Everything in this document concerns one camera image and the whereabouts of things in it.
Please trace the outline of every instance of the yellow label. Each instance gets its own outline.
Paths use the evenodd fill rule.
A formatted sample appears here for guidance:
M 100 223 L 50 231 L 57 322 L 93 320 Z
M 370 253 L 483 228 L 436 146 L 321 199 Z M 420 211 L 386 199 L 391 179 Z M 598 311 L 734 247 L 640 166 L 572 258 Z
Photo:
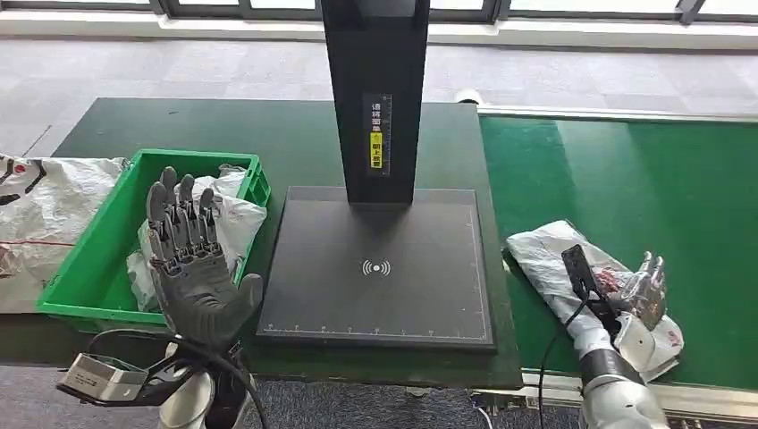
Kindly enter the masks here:
M 372 132 L 368 144 L 370 146 L 368 153 L 371 154 L 371 168 L 382 168 L 382 133 Z

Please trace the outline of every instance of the green plastic crate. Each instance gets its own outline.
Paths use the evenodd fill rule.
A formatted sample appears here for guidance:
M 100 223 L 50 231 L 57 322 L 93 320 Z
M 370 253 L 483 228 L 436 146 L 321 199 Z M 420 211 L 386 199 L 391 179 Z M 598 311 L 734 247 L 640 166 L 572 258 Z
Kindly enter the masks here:
M 147 192 L 167 165 L 173 166 L 179 177 L 187 173 L 218 177 L 221 164 L 247 168 L 237 198 L 266 205 L 271 189 L 257 156 L 140 150 L 43 290 L 37 310 L 62 318 L 83 332 L 121 327 L 165 330 L 163 315 L 137 310 L 126 269 L 126 257 L 139 248 L 137 229 L 146 218 Z M 234 275 L 235 284 L 243 275 L 251 248 Z

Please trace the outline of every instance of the wireless charging symbol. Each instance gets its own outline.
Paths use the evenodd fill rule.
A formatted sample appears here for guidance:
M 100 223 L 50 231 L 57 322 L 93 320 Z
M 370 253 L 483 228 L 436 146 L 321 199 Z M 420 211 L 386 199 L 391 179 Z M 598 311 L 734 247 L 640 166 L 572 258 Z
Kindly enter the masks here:
M 363 275 L 370 275 L 371 273 L 379 273 L 386 277 L 387 275 L 390 275 L 392 266 L 387 261 L 382 261 L 381 264 L 374 264 L 367 259 L 363 261 L 363 265 L 361 266 L 361 269 L 363 271 Z

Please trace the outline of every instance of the black cable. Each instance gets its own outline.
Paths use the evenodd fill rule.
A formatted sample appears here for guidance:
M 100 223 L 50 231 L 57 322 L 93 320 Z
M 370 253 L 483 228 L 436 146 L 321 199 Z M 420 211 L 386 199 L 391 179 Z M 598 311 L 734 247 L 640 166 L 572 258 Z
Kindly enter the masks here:
M 140 331 L 138 329 L 112 329 L 111 331 L 105 331 L 101 332 L 98 335 L 95 335 L 92 337 L 92 340 L 89 341 L 87 344 L 87 347 L 84 349 L 85 353 L 89 353 L 89 350 L 100 340 L 102 340 L 103 337 L 106 335 L 123 335 L 125 337 L 131 337 L 131 338 L 142 338 L 142 339 L 148 339 L 148 340 L 163 340 L 168 342 L 173 342 L 175 344 L 178 344 L 189 351 L 192 351 L 194 353 L 199 354 L 203 358 L 208 359 L 209 362 L 213 362 L 214 364 L 220 366 L 221 368 L 225 369 L 226 371 L 229 371 L 237 377 L 237 379 L 245 386 L 245 390 L 248 391 L 250 394 L 250 398 L 253 399 L 253 402 L 256 404 L 256 408 L 258 411 L 258 417 L 260 418 L 261 422 L 261 429 L 268 429 L 268 419 L 265 416 L 264 410 L 263 410 L 263 402 L 261 402 L 260 395 L 258 395 L 258 392 L 253 387 L 252 383 L 250 383 L 250 377 L 247 375 L 244 375 L 242 371 L 238 367 L 236 367 L 232 362 L 229 362 L 228 360 L 224 359 L 217 353 L 214 353 L 210 350 L 203 349 L 192 342 L 189 342 L 187 340 L 184 340 L 183 338 L 176 337 L 174 335 L 171 335 L 169 333 L 165 332 L 149 332 L 149 331 Z
M 579 313 L 582 312 L 582 310 L 586 307 L 587 301 L 590 300 L 590 294 L 587 293 L 585 298 L 582 300 L 582 303 L 577 307 L 577 311 L 574 312 L 571 317 L 568 318 L 566 323 L 563 324 L 562 330 L 557 330 L 555 334 L 552 336 L 552 339 L 547 344 L 547 349 L 545 349 L 545 354 L 543 356 L 543 362 L 540 364 L 540 382 L 537 388 L 537 406 L 540 409 L 540 428 L 544 429 L 544 417 L 543 417 L 543 380 L 544 380 L 544 368 L 547 364 L 547 357 L 550 356 L 550 350 L 552 349 L 553 344 L 555 344 L 555 341 L 560 337 L 560 334 L 562 331 L 566 331 L 569 328 L 569 325 L 571 322 L 574 322 L 574 319 L 577 318 Z

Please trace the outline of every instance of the label sticker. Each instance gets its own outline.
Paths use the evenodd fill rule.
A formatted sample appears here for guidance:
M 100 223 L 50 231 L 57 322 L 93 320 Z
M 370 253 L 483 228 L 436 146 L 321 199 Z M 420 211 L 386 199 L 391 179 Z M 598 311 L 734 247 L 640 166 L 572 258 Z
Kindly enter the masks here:
M 388 177 L 392 153 L 392 95 L 365 94 L 366 174 Z

